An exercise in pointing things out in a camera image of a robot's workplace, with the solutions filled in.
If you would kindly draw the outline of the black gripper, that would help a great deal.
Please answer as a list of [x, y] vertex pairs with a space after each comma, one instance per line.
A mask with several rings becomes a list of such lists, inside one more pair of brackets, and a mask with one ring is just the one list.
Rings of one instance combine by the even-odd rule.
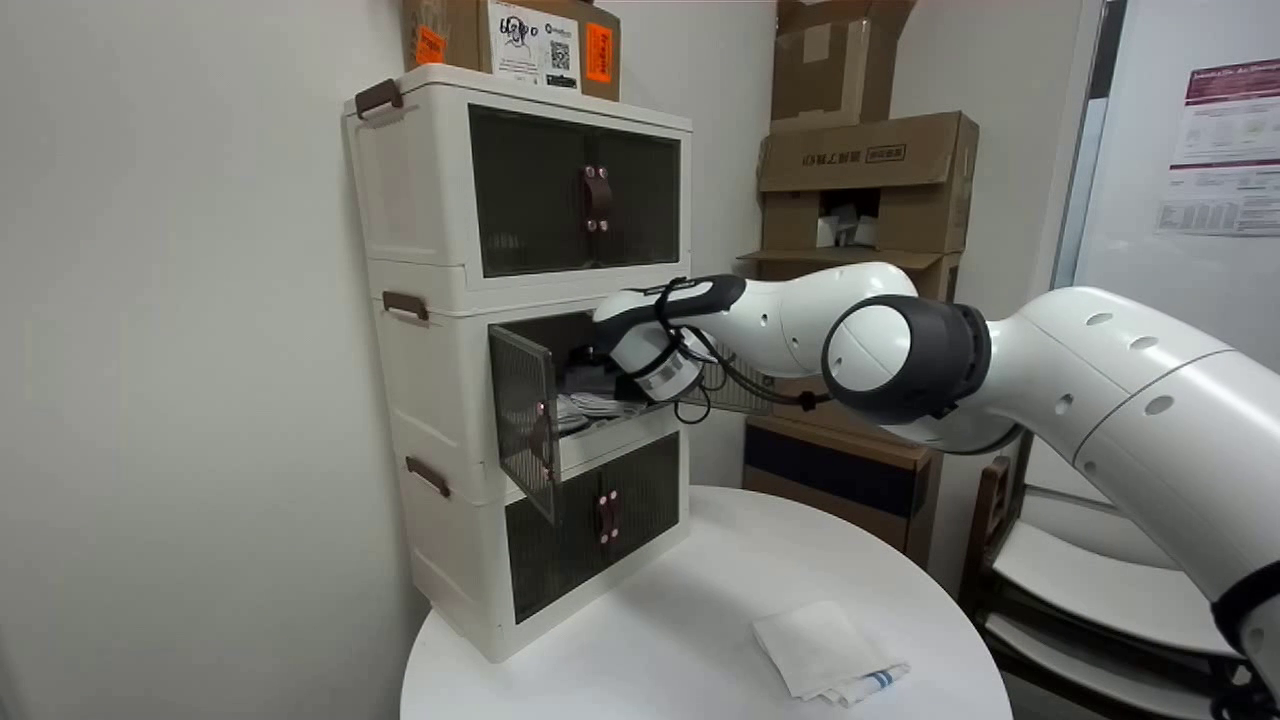
[[680, 393], [680, 335], [650, 311], [591, 315], [589, 338], [566, 368], [600, 372], [631, 394], [671, 398]]

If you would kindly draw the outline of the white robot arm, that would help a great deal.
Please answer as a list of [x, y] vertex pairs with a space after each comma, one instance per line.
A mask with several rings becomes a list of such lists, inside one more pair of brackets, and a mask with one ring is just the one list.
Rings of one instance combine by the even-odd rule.
[[840, 403], [951, 454], [1041, 437], [1280, 690], [1280, 372], [1248, 352], [1082, 284], [989, 315], [888, 260], [618, 286], [591, 307], [591, 349], [654, 403], [724, 368], [758, 398]]

